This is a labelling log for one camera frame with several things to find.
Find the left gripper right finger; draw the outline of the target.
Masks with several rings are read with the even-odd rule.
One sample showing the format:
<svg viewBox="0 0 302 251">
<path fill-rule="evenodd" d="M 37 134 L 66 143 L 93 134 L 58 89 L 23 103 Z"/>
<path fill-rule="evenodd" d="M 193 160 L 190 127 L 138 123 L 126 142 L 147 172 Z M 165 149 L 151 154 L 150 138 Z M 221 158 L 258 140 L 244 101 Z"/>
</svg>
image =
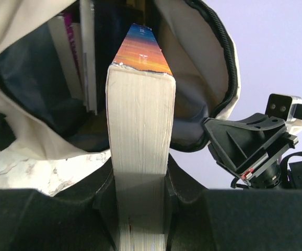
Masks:
<svg viewBox="0 0 302 251">
<path fill-rule="evenodd" d="M 208 190 L 173 158 L 166 250 L 302 250 L 302 189 Z"/>
</svg>

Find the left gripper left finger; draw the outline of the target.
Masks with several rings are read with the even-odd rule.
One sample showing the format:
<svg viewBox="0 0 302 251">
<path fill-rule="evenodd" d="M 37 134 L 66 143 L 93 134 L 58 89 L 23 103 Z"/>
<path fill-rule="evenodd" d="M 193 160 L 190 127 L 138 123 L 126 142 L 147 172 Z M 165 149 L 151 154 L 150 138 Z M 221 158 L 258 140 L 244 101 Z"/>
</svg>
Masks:
<svg viewBox="0 0 302 251">
<path fill-rule="evenodd" d="M 118 250 L 119 240 L 111 161 L 53 197 L 0 189 L 0 250 Z"/>
</svg>

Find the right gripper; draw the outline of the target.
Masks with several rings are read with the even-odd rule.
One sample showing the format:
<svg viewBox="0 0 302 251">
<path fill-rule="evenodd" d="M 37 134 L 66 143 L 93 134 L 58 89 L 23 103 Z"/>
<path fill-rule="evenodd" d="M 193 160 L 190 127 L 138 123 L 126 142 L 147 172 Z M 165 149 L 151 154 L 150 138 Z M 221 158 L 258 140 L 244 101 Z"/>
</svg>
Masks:
<svg viewBox="0 0 302 251">
<path fill-rule="evenodd" d="M 210 151 L 221 167 L 238 173 L 232 188 L 277 188 L 282 183 L 280 157 L 298 143 L 284 120 L 261 113 L 240 121 L 206 119 Z"/>
</svg>

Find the blue Jane Eyre book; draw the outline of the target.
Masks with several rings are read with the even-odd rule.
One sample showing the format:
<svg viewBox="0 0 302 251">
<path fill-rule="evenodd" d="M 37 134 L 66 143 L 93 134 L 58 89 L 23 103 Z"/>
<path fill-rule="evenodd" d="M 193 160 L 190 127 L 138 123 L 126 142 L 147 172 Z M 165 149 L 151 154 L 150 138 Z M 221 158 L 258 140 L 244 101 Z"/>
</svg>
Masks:
<svg viewBox="0 0 302 251">
<path fill-rule="evenodd" d="M 164 250 L 164 178 L 176 81 L 152 30 L 133 24 L 108 68 L 106 112 L 120 250 Z"/>
</svg>

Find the cream canvas backpack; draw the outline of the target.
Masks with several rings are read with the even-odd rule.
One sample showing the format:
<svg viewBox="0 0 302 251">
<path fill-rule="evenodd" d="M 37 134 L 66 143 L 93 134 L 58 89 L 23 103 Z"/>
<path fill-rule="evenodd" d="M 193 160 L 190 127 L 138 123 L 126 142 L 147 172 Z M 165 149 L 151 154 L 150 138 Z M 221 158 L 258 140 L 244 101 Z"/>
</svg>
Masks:
<svg viewBox="0 0 302 251">
<path fill-rule="evenodd" d="M 79 1 L 0 1 L 0 189 L 55 195 L 111 161 L 107 73 L 133 24 L 148 27 L 176 81 L 169 149 L 203 149 L 206 118 L 227 119 L 240 97 L 236 47 L 203 1 L 94 1 L 98 114 L 72 98 L 48 21 Z"/>
</svg>

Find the purple Treehouse book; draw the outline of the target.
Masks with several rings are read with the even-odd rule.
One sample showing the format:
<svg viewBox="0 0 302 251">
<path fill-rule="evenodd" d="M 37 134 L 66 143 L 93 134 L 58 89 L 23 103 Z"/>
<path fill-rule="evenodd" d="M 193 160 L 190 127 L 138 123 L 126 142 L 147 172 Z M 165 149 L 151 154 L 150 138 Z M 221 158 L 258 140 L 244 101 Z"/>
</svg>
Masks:
<svg viewBox="0 0 302 251">
<path fill-rule="evenodd" d="M 73 22 L 71 13 L 65 12 L 50 19 L 48 26 L 69 93 L 83 101 L 80 25 Z"/>
</svg>

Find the dark purple book underneath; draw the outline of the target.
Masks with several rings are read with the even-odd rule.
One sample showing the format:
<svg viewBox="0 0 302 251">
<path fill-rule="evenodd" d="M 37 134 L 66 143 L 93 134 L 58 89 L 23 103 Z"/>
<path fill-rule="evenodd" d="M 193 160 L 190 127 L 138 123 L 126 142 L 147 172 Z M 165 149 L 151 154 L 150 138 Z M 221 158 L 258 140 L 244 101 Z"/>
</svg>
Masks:
<svg viewBox="0 0 302 251">
<path fill-rule="evenodd" d="M 97 115 L 94 1 L 79 1 L 79 9 L 86 107 Z"/>
</svg>

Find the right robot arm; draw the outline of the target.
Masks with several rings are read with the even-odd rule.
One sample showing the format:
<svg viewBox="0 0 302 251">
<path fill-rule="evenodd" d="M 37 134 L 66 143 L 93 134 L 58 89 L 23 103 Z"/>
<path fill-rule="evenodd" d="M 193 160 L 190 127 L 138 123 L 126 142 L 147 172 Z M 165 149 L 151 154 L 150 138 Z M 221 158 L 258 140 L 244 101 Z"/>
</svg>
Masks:
<svg viewBox="0 0 302 251">
<path fill-rule="evenodd" d="M 217 164 L 233 175 L 232 188 L 302 189 L 302 152 L 284 120 L 256 113 L 241 121 L 206 119 L 208 148 Z"/>
</svg>

